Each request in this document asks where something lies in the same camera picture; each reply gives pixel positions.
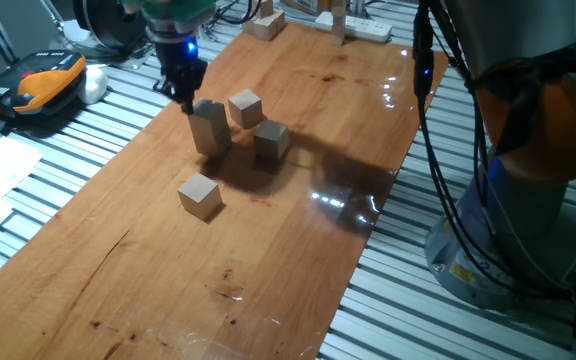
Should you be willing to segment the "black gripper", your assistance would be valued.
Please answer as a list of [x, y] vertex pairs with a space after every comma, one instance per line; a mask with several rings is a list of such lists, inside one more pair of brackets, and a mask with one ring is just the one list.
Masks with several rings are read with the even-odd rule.
[[194, 112], [194, 94], [201, 88], [208, 63], [199, 58], [195, 39], [177, 43], [156, 43], [161, 78], [153, 89], [180, 105], [183, 113]]

